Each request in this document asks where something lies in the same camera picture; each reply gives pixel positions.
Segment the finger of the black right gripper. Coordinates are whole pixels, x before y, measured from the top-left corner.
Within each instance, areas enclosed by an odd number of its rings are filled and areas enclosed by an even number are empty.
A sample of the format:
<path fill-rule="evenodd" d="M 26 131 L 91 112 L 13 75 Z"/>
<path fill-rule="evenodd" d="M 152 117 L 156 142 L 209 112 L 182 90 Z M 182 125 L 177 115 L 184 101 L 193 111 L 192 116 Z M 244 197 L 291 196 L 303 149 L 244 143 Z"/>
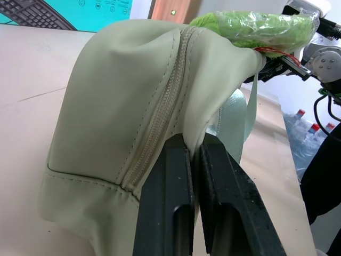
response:
<path fill-rule="evenodd" d="M 258 73 L 258 80 L 267 82 L 280 75 L 297 75 L 303 81 L 306 81 L 311 77 L 311 71 L 303 65 L 298 66 L 298 64 L 295 64 L 294 61 L 287 56 L 278 58 L 267 57 L 264 68 Z"/>
<path fill-rule="evenodd" d="M 304 15 L 318 19 L 320 17 L 320 11 L 318 8 L 309 2 L 288 2 L 282 13 L 284 15 Z"/>

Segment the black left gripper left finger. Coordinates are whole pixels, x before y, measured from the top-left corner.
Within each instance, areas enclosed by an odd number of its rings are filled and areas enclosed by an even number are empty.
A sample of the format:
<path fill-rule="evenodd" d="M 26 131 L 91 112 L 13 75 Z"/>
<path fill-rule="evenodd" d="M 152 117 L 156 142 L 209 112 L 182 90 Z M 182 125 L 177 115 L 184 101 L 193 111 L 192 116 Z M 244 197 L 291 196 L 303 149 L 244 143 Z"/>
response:
<path fill-rule="evenodd" d="M 194 192 L 183 136 L 168 139 L 141 192 L 133 256 L 192 256 Z"/>

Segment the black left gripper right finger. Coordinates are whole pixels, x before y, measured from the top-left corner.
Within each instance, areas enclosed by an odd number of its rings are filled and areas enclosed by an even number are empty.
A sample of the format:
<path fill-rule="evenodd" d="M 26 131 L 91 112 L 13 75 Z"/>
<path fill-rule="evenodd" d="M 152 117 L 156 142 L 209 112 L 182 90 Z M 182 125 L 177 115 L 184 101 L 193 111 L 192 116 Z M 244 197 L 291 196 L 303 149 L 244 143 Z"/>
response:
<path fill-rule="evenodd" d="M 200 146 L 199 202 L 209 256 L 287 256 L 255 183 L 206 134 Z"/>

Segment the green plush keychain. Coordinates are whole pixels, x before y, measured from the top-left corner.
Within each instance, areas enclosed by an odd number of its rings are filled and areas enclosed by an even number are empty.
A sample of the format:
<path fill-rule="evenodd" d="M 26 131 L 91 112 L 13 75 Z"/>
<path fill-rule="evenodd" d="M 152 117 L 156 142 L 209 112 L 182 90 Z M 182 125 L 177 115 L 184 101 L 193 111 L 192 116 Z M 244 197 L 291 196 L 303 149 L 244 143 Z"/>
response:
<path fill-rule="evenodd" d="M 190 25 L 209 29 L 227 38 L 236 47 L 260 47 L 266 56 L 276 58 L 304 48 L 314 36 L 319 23 L 317 14 L 218 11 L 195 18 Z"/>

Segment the pale green zip pouch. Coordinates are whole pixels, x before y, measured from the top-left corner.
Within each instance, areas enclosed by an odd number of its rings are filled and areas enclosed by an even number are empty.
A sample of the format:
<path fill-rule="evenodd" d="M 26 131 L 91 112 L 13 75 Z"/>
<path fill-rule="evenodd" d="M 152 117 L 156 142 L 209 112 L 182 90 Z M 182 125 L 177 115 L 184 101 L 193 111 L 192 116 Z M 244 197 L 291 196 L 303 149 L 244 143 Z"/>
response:
<path fill-rule="evenodd" d="M 72 70 L 48 152 L 39 214 L 96 256 L 133 256 L 141 189 L 167 139 L 194 155 L 206 129 L 239 162 L 256 117 L 242 83 L 266 59 L 206 29 L 126 20 L 97 32 Z"/>

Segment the black robot body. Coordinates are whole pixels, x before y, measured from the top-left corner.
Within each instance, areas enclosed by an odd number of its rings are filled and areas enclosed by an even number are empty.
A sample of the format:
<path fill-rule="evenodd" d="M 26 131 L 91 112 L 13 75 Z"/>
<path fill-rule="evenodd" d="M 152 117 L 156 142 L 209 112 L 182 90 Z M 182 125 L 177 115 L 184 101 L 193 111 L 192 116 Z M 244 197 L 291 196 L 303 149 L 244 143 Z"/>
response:
<path fill-rule="evenodd" d="M 341 142 L 325 138 L 301 179 L 309 224 L 341 204 Z"/>

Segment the brown wooden panel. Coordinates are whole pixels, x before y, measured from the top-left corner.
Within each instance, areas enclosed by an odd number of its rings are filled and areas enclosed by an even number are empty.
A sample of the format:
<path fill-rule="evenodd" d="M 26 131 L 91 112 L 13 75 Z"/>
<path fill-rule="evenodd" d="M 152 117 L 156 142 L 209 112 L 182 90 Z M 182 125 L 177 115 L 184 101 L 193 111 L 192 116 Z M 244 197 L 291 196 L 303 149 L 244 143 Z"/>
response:
<path fill-rule="evenodd" d="M 156 0 L 151 19 L 186 23 L 191 0 Z"/>

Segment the teal keyboard box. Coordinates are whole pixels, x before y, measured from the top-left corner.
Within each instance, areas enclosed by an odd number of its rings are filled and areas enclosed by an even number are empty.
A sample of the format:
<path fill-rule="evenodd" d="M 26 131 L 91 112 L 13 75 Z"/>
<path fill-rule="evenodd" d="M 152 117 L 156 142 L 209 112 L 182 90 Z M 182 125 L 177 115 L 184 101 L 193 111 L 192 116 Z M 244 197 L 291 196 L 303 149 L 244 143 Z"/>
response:
<path fill-rule="evenodd" d="M 0 0 L 0 24 L 97 32 L 147 19 L 155 0 Z"/>

